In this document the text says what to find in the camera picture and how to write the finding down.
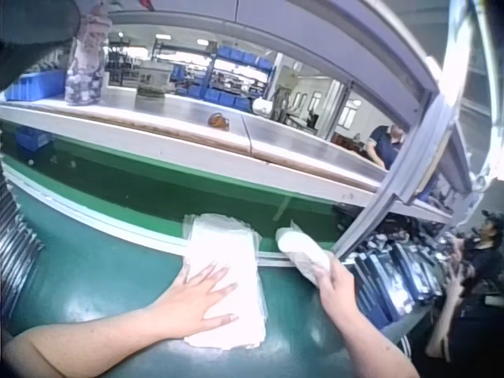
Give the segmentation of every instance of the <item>hand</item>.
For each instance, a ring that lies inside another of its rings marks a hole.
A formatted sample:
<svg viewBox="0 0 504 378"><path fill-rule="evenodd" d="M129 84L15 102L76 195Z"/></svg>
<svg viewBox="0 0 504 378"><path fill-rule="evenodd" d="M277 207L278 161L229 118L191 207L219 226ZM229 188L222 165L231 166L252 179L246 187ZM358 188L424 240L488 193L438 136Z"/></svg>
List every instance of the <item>hand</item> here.
<svg viewBox="0 0 504 378"><path fill-rule="evenodd" d="M462 275L462 269L457 271L457 274L454 273L454 269L451 265L448 265L448 278L447 278L447 301L451 301L452 303L457 303L460 299L462 292L464 291L464 287L462 286L462 281L464 280L464 276Z"/></svg>
<svg viewBox="0 0 504 378"><path fill-rule="evenodd" d="M322 306L336 326L360 314L355 300L354 276L337 258L331 260L331 272L315 266L313 273L321 289Z"/></svg>
<svg viewBox="0 0 504 378"><path fill-rule="evenodd" d="M227 268L214 272L215 265L203 269L187 280L189 267L184 265L177 278L152 305L146 308L147 318L159 330L160 339L181 339L195 333L209 331L236 321L233 314L205 319L206 311L237 288L233 283L212 291L228 273Z"/></svg>

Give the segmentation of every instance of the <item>ceiling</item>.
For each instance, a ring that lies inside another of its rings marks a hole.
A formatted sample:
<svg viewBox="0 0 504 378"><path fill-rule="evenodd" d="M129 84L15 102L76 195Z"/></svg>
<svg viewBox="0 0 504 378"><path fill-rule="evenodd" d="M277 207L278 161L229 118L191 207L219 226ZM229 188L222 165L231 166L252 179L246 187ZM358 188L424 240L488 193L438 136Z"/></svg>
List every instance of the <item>ceiling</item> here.
<svg viewBox="0 0 504 378"><path fill-rule="evenodd" d="M240 50L256 54L260 57L268 57L274 61L276 52L264 47L238 40L225 35L218 35L208 31L200 31L190 28L178 28L172 26L156 26L144 24L129 24L129 25L114 25L109 34L110 41L119 41L118 33L123 33L123 40L130 41L131 46L144 46L149 51L152 50L156 34L164 34L172 36L172 39L166 41L173 46L188 47L204 51L205 47L198 45L198 39L206 39L207 41L215 41L221 45L233 46Z"/></svg>

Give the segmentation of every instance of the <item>plastic bag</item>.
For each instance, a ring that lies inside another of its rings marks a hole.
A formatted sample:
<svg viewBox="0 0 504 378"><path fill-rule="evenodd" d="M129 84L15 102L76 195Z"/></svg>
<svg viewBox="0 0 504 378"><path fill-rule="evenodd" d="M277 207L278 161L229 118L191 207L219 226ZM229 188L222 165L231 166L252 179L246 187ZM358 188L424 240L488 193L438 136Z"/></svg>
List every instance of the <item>plastic bag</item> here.
<svg viewBox="0 0 504 378"><path fill-rule="evenodd" d="M72 62L67 71L65 101L73 106L95 104L102 96L106 40L112 21L105 6L95 6L83 18L72 45Z"/></svg>
<svg viewBox="0 0 504 378"><path fill-rule="evenodd" d="M276 243L299 269L299 272L317 286L313 266L319 265L328 271L331 268L331 252L327 252L305 234L298 225L291 222L290 227L276 230Z"/></svg>
<svg viewBox="0 0 504 378"><path fill-rule="evenodd" d="M228 266L229 273L216 290L236 282L238 288L211 307L206 317L227 313L238 315L236 322L185 340L194 347L258 347L266 336L265 300L258 277L257 254L260 236L247 224L217 214L188 216L183 233L188 238L186 263L191 278L210 263L217 269Z"/></svg>

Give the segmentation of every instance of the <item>dark blue shirt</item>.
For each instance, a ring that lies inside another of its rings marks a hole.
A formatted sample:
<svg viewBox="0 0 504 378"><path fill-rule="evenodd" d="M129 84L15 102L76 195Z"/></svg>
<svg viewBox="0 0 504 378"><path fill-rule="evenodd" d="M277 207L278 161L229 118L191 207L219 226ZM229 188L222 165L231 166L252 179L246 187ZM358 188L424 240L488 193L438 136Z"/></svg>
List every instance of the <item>dark blue shirt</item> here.
<svg viewBox="0 0 504 378"><path fill-rule="evenodd" d="M393 143L388 126L378 126L369 138L376 142L375 151L378 158L384 162L386 169L390 169L401 150L402 140Z"/></svg>

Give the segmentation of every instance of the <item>blue plastic bin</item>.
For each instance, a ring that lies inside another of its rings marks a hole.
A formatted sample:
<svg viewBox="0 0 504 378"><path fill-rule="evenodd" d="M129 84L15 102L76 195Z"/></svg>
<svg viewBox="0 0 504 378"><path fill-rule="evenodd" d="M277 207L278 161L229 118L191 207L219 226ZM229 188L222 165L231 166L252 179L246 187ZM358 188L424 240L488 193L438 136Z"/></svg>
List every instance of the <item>blue plastic bin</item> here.
<svg viewBox="0 0 504 378"><path fill-rule="evenodd" d="M232 48L229 46L221 46L217 49L217 55L219 57L231 58L231 50Z"/></svg>
<svg viewBox="0 0 504 378"><path fill-rule="evenodd" d="M231 59L233 61L243 61L243 55L245 53L241 50L231 49Z"/></svg>
<svg viewBox="0 0 504 378"><path fill-rule="evenodd" d="M224 106L233 106L235 104L235 98L233 94L226 92L221 92L219 96L219 103Z"/></svg>
<svg viewBox="0 0 504 378"><path fill-rule="evenodd" d="M35 152L53 140L49 132L42 132L35 128L22 126L16 131L16 142L21 147Z"/></svg>
<svg viewBox="0 0 504 378"><path fill-rule="evenodd" d="M265 57L260 57L258 60L258 67L260 69L272 69L273 63L266 59Z"/></svg>
<svg viewBox="0 0 504 378"><path fill-rule="evenodd" d="M200 92L201 88L199 85L191 85L189 87L189 95L191 97L195 97L195 98L199 98L199 92Z"/></svg>
<svg viewBox="0 0 504 378"><path fill-rule="evenodd" d="M257 59L258 59L258 56L256 54L243 53L242 62L245 63L246 65L255 65L255 62Z"/></svg>
<svg viewBox="0 0 504 378"><path fill-rule="evenodd" d="M219 102L220 92L217 89L207 89L205 93L205 100L210 102Z"/></svg>
<svg viewBox="0 0 504 378"><path fill-rule="evenodd" d="M175 89L176 95L187 96L187 88L178 87Z"/></svg>
<svg viewBox="0 0 504 378"><path fill-rule="evenodd" d="M244 97L237 97L235 99L235 108L250 112L250 100Z"/></svg>
<svg viewBox="0 0 504 378"><path fill-rule="evenodd" d="M25 73L6 91L7 101L37 101L65 93L65 71Z"/></svg>

